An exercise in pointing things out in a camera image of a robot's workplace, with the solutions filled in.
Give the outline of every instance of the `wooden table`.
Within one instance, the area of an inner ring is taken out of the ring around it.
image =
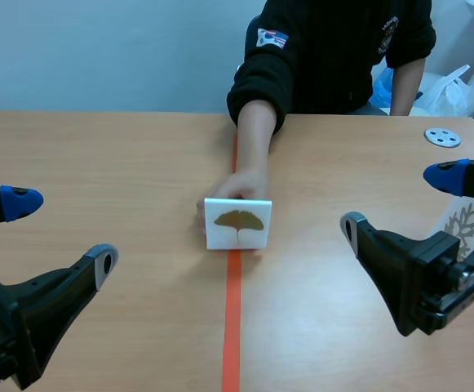
[[[463,143],[431,145],[428,127]],[[192,220],[232,142],[222,115],[0,112],[0,184],[46,199],[0,225],[0,280],[96,243],[121,254],[33,392],[221,390],[227,257]],[[444,331],[401,337],[339,229],[357,210],[423,238],[450,201],[423,169],[466,157],[470,119],[288,118],[272,146],[270,243],[261,261],[242,256],[241,391],[474,390],[474,305]]]

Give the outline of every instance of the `round metal plate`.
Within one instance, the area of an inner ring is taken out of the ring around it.
[[[425,131],[425,139],[434,145],[452,149],[462,143],[462,138],[458,134],[443,128],[431,128]]]

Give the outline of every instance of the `blue fingertip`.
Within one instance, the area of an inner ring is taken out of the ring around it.
[[[463,196],[463,180],[469,159],[461,159],[448,169],[440,169],[439,164],[429,166],[423,172],[423,178],[433,188]]]
[[[26,194],[17,194],[11,186],[2,185],[0,194],[2,214],[6,222],[33,214],[44,203],[42,195],[34,189],[27,189]]]

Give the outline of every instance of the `plastic bag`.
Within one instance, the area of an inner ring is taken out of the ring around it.
[[[391,107],[392,95],[392,75],[394,70],[386,68],[382,71],[380,76],[374,81],[373,96],[369,102],[378,108]]]
[[[468,116],[468,98],[471,88],[459,77],[469,68],[469,65],[464,65],[438,80],[414,102],[414,106],[426,110],[435,117]]]

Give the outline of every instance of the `person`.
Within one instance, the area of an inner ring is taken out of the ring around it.
[[[395,69],[390,115],[409,115],[436,43],[431,8],[432,0],[267,0],[228,93],[237,170],[207,197],[267,198],[269,143],[287,113],[380,114],[368,101],[384,57]]]

